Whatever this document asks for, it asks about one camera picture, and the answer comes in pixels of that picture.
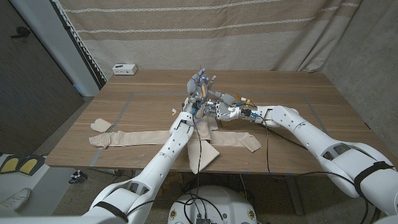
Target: table leg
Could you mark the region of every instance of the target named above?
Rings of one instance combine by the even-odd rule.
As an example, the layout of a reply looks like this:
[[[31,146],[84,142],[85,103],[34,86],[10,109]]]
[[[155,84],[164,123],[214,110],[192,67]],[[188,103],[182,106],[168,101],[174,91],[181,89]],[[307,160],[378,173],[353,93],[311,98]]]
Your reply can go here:
[[[300,192],[297,187],[297,182],[295,178],[288,178],[286,179],[287,187],[289,188],[290,198],[293,202],[294,212],[297,215],[303,215],[304,209],[301,203]]]

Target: small white box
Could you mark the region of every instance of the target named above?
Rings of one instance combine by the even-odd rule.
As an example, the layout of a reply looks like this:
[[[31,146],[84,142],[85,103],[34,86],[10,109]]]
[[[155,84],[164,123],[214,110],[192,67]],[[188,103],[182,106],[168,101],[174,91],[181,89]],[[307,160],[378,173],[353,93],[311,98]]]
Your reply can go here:
[[[133,75],[137,71],[136,64],[116,64],[112,68],[115,75]]]

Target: striped curtain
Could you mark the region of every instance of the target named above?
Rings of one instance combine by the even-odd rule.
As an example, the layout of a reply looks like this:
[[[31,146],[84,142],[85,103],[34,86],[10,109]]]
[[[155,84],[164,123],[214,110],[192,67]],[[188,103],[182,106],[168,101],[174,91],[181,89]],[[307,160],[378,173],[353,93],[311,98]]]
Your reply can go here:
[[[110,77],[146,70],[305,70],[324,63],[361,0],[60,0]]]

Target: cable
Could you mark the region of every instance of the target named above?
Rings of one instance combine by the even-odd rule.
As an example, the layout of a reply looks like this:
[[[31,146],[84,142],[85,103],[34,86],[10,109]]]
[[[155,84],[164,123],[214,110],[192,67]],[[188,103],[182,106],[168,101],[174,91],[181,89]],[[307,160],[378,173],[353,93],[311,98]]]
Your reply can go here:
[[[246,187],[244,186],[242,174],[239,174],[239,176],[241,177],[241,180],[242,180],[242,185],[243,185],[243,190],[244,190],[244,198],[248,199],[248,194],[246,193]]]
[[[195,201],[193,201],[193,203],[195,203],[195,206],[197,207],[197,210],[198,210],[198,213],[200,214],[200,216],[201,216],[201,213],[200,213],[200,211],[199,211],[199,208],[198,208],[198,205],[197,205],[197,203],[195,202]]]
[[[191,199],[190,199],[190,200],[193,200],[193,202],[195,202],[195,200],[198,198],[198,194],[199,194],[199,169],[200,169],[200,159],[201,159],[201,139],[200,139],[199,130],[198,130],[197,125],[196,125],[196,123],[195,123],[194,117],[195,117],[195,115],[192,115],[193,125],[194,125],[195,129],[197,130],[198,137],[199,137],[200,153],[199,153],[198,173],[197,173],[197,179],[198,179],[197,193],[196,193],[196,195],[195,195],[195,198],[191,198]],[[186,211],[186,207],[187,207],[187,204],[184,204],[184,215],[185,215],[185,218],[187,218],[187,220],[188,220],[188,222],[189,222],[190,224],[193,224],[192,221],[188,218],[187,211]]]
[[[376,222],[377,220],[379,220],[379,218],[380,218],[380,213],[381,213],[380,209],[378,209],[377,207],[375,207],[375,208],[374,208],[374,213],[373,213],[373,216],[372,216],[372,220],[371,220],[370,223],[374,223],[374,222]]]
[[[361,224],[365,223],[366,217],[368,216],[369,203],[368,203],[368,201],[366,199],[365,199],[365,205],[366,205],[365,215],[362,218]]]
[[[115,177],[114,179],[113,179],[113,181],[112,181],[112,184],[114,184],[115,183],[115,181],[119,178],[119,177],[128,177],[128,178],[130,178],[131,179],[131,177],[130,176],[128,176],[128,175],[125,175],[125,174],[123,174],[123,175],[119,175],[119,176],[117,176],[117,177]]]
[[[272,174],[272,173],[270,172],[270,170],[269,170],[269,161],[268,161],[268,148],[269,148],[269,145],[268,145],[268,126],[267,126],[267,123],[264,122],[264,118],[261,117],[261,116],[259,116],[259,117],[262,118],[262,122],[261,122],[261,123],[264,123],[264,124],[266,125],[266,138],[267,138],[267,170],[268,170],[268,173],[271,175],[272,178],[275,178],[275,179],[277,179],[277,180],[280,180],[280,179],[288,179],[288,178],[294,178],[294,177],[301,177],[301,176],[310,175],[310,174],[331,174],[331,175],[338,176],[338,177],[340,177],[340,178],[342,178],[342,179],[348,181],[348,182],[349,182],[350,184],[352,184],[353,186],[355,186],[354,183],[353,183],[351,180],[347,179],[346,177],[343,177],[342,175],[336,174],[336,173],[334,173],[334,172],[326,172],[326,171],[307,172],[307,173],[304,173],[304,174],[299,174],[299,175],[290,176],[290,177],[276,177],[276,176],[275,176],[274,174]],[[363,224],[363,223],[365,222],[365,219],[366,219],[366,217],[368,216],[368,211],[369,211],[368,200],[367,200],[366,198],[363,198],[363,199],[364,199],[365,204],[366,204],[366,210],[365,210],[364,217],[363,217],[363,219],[362,219],[362,221],[361,221],[361,224]]]
[[[205,199],[205,198],[199,197],[199,196],[197,196],[197,195],[196,195],[196,197],[199,198],[199,199],[202,199],[202,200],[204,200],[204,201],[206,201],[206,202],[208,202],[211,206],[213,206],[213,207],[216,209],[216,211],[218,212],[218,214],[220,215],[221,221],[223,221],[223,223],[225,224],[224,218],[223,218],[221,212],[220,212],[220,211],[218,210],[218,208],[216,207],[216,205],[214,205],[213,203],[211,203],[209,200],[207,200],[207,199]]]
[[[268,129],[268,130],[269,130],[270,132],[272,132],[273,134],[275,134],[275,135],[281,137],[282,139],[285,139],[286,141],[288,141],[288,142],[290,142],[290,143],[292,143],[292,144],[295,144],[295,145],[298,146],[298,147],[301,147],[301,148],[303,148],[303,149],[305,149],[305,150],[308,150],[308,149],[307,149],[306,147],[304,147],[303,145],[301,145],[301,144],[299,144],[299,143],[296,143],[296,142],[294,142],[294,141],[288,139],[287,137],[285,137],[285,136],[283,136],[283,135],[281,135],[281,134],[276,133],[274,130],[272,130],[272,129]]]

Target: beige fabric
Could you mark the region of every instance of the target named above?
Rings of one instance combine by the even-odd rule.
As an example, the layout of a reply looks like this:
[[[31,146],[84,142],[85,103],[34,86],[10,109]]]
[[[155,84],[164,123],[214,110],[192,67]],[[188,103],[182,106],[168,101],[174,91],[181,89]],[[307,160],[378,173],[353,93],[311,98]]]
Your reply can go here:
[[[208,125],[208,117],[204,116],[202,118],[197,118],[194,120],[195,125],[196,125],[196,130],[193,131],[193,134],[191,136],[191,140],[199,140],[199,137],[201,140],[211,140],[210,136],[210,129]]]
[[[213,159],[215,159],[220,153],[206,140],[201,142],[201,157],[199,171],[204,169]],[[200,143],[199,141],[188,142],[188,157],[189,166],[194,174],[198,173],[198,163],[200,155]]]
[[[208,126],[210,131],[214,131],[218,129],[218,124],[216,118],[208,117]]]
[[[88,139],[90,144],[98,147],[108,147],[111,144],[111,136],[109,133],[103,133]]]
[[[243,138],[239,140],[240,143],[251,152],[256,151],[261,147],[261,143],[253,135],[247,133]]]
[[[104,73],[306,70],[327,58],[361,0],[60,0]]]
[[[109,123],[101,118],[96,119],[95,122],[90,125],[92,130],[97,131],[99,133],[106,132],[111,126],[112,126],[111,123]]]
[[[212,131],[211,144],[214,146],[244,147],[243,144],[239,142],[239,140],[245,137],[245,135],[247,134],[248,133]]]
[[[211,131],[211,145],[213,146],[235,146],[245,147],[239,140],[244,138],[248,133]],[[170,134],[168,131],[139,131],[125,133],[118,131],[116,133],[103,133],[89,138],[90,144],[99,147],[108,146],[137,146],[142,144],[165,144]]]
[[[125,133],[103,133],[89,138],[90,144],[99,147],[108,146],[137,146],[143,144],[165,144],[170,137],[168,131],[139,131]]]

